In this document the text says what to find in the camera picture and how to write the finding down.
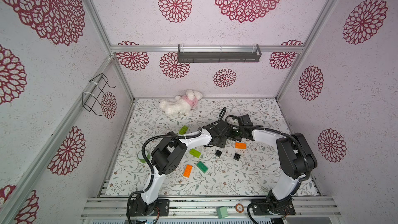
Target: dark green lego brick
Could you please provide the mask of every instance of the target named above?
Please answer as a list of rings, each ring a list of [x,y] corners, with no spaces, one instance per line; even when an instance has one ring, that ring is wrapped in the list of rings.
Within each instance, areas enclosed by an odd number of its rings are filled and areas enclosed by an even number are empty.
[[[203,173],[206,173],[206,171],[208,171],[208,167],[204,164],[204,163],[202,163],[202,162],[198,162],[197,164],[196,164],[196,166],[203,172]]]

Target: pink clothing on plush toy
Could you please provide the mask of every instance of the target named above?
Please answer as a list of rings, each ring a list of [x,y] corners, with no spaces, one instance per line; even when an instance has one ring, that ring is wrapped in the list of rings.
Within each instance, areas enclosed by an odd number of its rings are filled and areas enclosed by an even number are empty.
[[[196,97],[193,100],[188,99],[188,96],[186,95],[181,98],[184,99],[191,106],[191,108],[194,108],[198,105],[198,99]]]

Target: orange lego brick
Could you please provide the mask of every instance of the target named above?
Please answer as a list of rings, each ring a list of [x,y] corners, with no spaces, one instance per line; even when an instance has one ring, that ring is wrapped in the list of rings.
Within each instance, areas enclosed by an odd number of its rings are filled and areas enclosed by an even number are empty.
[[[184,177],[189,177],[191,175],[191,171],[192,171],[192,165],[188,164],[184,171]]]
[[[245,143],[235,143],[235,148],[246,150],[246,144]]]

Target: lime green lego brick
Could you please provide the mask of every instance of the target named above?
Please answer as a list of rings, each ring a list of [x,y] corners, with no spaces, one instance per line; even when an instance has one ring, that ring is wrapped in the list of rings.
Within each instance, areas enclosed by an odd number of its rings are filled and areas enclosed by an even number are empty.
[[[228,211],[226,210],[226,207],[219,207],[217,209],[217,215],[219,219],[225,218],[228,216]]]
[[[202,163],[202,162],[198,162],[197,164],[196,164],[196,166],[203,172],[203,173],[206,173],[206,171],[208,171],[208,167],[204,164],[204,163]]]
[[[188,127],[187,127],[187,126],[183,126],[183,127],[178,131],[178,134],[179,134],[179,135],[184,135],[187,131],[188,131]]]
[[[195,149],[191,149],[191,150],[189,151],[189,153],[190,153],[192,156],[197,157],[197,158],[199,158],[199,157],[200,157],[200,154],[201,154],[201,152],[198,152],[198,151],[195,150]]]

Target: lego brick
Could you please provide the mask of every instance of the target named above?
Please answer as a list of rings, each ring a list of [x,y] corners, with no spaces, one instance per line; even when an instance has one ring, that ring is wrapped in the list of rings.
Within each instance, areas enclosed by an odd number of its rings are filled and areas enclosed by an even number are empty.
[[[198,151],[195,150],[195,149],[191,149],[191,150],[189,151],[189,153],[190,153],[192,156],[197,157],[197,158],[199,158],[199,157],[200,157],[200,154],[201,154],[201,152],[198,152]]]
[[[179,134],[179,135],[184,135],[187,131],[188,131],[188,127],[187,127],[187,126],[183,126],[183,127],[178,131],[178,134]]]
[[[234,159],[235,159],[236,161],[239,161],[240,155],[239,155],[238,153],[235,153]]]
[[[202,163],[202,162],[198,162],[197,164],[196,164],[196,166],[203,172],[203,173],[206,173],[206,171],[208,171],[208,167],[204,164],[204,163]]]
[[[221,157],[222,151],[216,150],[216,156]]]
[[[192,171],[192,165],[188,164],[184,171],[184,177],[189,177],[191,175],[191,171]]]
[[[245,144],[245,143],[238,143],[238,142],[236,142],[236,143],[235,143],[235,148],[236,148],[236,149],[243,149],[243,150],[246,150],[246,144]]]
[[[217,208],[217,215],[218,215],[219,219],[227,217],[228,216],[228,211],[226,210],[226,207]]]

